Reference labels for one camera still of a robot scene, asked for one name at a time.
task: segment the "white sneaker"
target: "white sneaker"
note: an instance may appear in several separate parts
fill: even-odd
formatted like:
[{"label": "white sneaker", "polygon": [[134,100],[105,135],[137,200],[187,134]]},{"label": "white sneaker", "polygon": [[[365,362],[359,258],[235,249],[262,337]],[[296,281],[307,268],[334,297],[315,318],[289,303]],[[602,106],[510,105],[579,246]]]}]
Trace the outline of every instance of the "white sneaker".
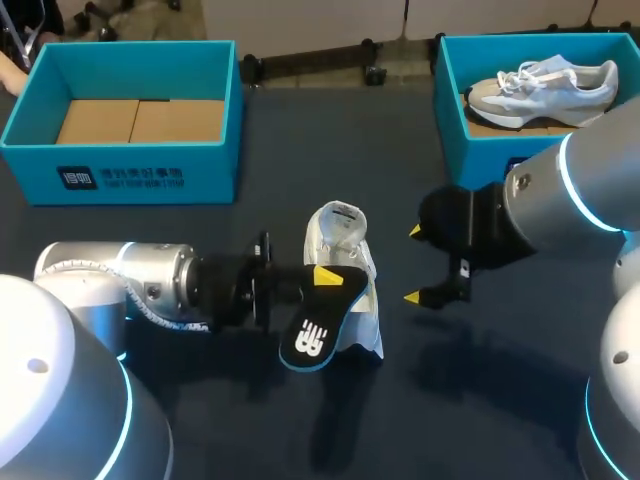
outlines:
[{"label": "white sneaker", "polygon": [[327,203],[313,214],[304,242],[305,265],[359,267],[369,277],[368,292],[356,302],[345,320],[337,351],[354,344],[384,357],[378,321],[376,267],[365,240],[367,218],[357,207],[340,201]]},{"label": "white sneaker", "polygon": [[618,67],[613,61],[584,67],[556,55],[476,83],[467,102],[477,115],[501,127],[521,128],[540,117],[586,127],[604,114],[617,92]]}]

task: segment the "shoe insole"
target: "shoe insole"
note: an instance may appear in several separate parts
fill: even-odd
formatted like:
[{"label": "shoe insole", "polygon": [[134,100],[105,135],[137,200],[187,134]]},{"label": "shoe insole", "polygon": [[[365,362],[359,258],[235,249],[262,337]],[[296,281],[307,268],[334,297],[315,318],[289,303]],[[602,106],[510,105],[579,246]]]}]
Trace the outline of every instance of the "shoe insole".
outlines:
[{"label": "shoe insole", "polygon": [[347,316],[366,293],[368,277],[357,267],[307,265],[303,300],[280,342],[280,360],[297,372],[323,368],[336,352]]}]

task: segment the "shoe sole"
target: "shoe sole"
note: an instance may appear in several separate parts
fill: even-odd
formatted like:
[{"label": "shoe sole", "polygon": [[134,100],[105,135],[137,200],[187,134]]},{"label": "shoe sole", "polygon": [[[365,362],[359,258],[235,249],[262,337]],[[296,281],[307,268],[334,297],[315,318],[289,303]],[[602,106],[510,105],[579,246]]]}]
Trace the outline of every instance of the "shoe sole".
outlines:
[{"label": "shoe sole", "polygon": [[564,123],[570,127],[584,128],[591,125],[596,119],[604,115],[603,110],[596,110],[590,108],[574,109],[574,110],[561,110],[553,113],[552,115],[528,115],[526,117],[505,117],[503,115],[496,115],[493,113],[483,112],[475,108],[473,105],[469,105],[469,108],[479,115],[483,119],[491,122],[495,125],[510,129],[520,129],[524,127],[531,120],[536,118],[551,118],[558,122]]}]

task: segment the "shoe heel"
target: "shoe heel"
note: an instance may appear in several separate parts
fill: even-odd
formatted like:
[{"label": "shoe heel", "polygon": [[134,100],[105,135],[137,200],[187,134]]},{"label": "shoe heel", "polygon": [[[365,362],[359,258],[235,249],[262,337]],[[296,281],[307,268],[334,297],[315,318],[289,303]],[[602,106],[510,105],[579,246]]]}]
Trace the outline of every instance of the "shoe heel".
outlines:
[{"label": "shoe heel", "polygon": [[571,127],[584,128],[591,125],[600,118],[604,111],[595,108],[580,108],[573,110],[563,110],[553,115],[554,120],[569,125]]}]

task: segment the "dark blue table surface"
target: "dark blue table surface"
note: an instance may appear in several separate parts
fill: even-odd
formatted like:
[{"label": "dark blue table surface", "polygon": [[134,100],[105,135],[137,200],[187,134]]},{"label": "dark blue table surface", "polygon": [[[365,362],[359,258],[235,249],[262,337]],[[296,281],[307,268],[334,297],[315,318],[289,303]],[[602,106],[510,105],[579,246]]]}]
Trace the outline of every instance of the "dark blue table surface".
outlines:
[{"label": "dark blue table surface", "polygon": [[[286,309],[269,338],[132,326],[129,367],[167,412],[175,479],[578,479],[576,424],[620,240],[484,273],[468,305],[434,313],[404,302],[446,270],[444,255],[408,237],[420,200],[445,181],[431,94],[247,92],[231,207],[29,208],[0,162],[0,271],[30,277],[54,241],[239,252],[263,228],[278,261],[301,262],[313,212],[353,203],[379,272],[379,369],[342,359],[316,374],[285,370]],[[0,97],[5,117],[11,105]]]}]

